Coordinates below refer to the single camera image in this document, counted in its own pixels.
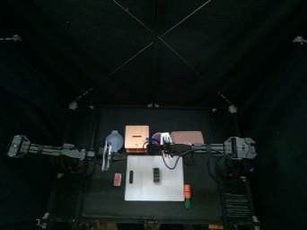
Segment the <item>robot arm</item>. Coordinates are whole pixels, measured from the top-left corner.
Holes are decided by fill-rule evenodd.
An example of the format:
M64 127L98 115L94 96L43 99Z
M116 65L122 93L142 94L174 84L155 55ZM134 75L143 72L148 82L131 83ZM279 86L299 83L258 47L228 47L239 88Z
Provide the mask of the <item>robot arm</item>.
M223 144L194 144L196 152L214 152L226 155L232 160L254 159L256 157L255 142L251 138L230 137Z
M8 146L7 155L12 158L20 158L25 154L39 154L39 155L65 155L76 159L86 159L87 157L94 157L95 152L87 150L78 150L74 145L64 144L63 146L43 146L29 142L27 137L17 135L13 136L12 142Z

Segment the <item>wire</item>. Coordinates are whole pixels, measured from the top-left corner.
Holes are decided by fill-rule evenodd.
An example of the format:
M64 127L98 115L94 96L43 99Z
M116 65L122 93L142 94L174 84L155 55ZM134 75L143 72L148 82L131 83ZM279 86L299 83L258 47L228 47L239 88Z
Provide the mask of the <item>wire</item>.
M176 162L175 162L175 166L174 166L174 167L170 167L170 166L167 165L166 160L164 160L164 155L163 155L163 152L162 152L162 159L163 159L163 163L166 164L167 168L171 169L171 170L174 170L174 169L176 168L176 166L178 166L179 158L183 157L186 154L194 152L194 151L195 151L194 149L192 149L192 150L188 150L188 151L183 152L183 153L178 156L178 159L176 159Z
M163 162L164 162L164 164L166 164L166 166L167 166L168 169L174 170L174 169L176 168L176 166L178 166L178 161L179 161L179 158L180 158L180 157L182 157L182 156L179 155L179 156L178 156L178 159L176 159L176 162L175 162L175 166L171 168L171 167L167 165L166 160L164 160L164 155L162 154L162 159L163 159Z

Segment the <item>small red object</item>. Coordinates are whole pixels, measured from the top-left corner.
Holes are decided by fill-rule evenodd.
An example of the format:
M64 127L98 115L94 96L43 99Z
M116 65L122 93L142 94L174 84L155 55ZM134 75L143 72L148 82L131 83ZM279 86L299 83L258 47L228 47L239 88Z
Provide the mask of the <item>small red object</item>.
M192 192L191 192L191 185L184 184L184 198L190 199L192 197Z
M114 175L114 186L115 187L120 187L120 184L122 184L122 174L120 173L116 173Z

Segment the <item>black mat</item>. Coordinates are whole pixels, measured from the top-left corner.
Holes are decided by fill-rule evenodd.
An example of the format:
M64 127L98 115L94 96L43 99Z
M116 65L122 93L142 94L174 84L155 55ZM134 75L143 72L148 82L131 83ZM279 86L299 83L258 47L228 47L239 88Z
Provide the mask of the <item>black mat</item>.
M95 144L103 143L112 130L124 136L126 125L150 125L150 134L156 132L203 132L211 142L211 110L170 110L140 108L100 108L96 114ZM124 201L127 161L111 164L108 172L96 172L88 181L82 216L111 220L155 219L164 222L206 223L219 221L219 189L207 172L208 155L195 155L195 165L183 168L184 183L192 186L192 208L183 202ZM112 186L115 173L123 174L122 187Z

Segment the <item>green object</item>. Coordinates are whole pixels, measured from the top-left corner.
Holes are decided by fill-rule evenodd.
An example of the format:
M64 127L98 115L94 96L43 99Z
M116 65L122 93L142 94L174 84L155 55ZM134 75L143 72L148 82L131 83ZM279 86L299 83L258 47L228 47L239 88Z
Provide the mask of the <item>green object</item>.
M184 206L186 206L186 209L190 209L190 208L191 208L192 203L191 203L191 200L190 200L190 199L186 199L186 201L184 201Z

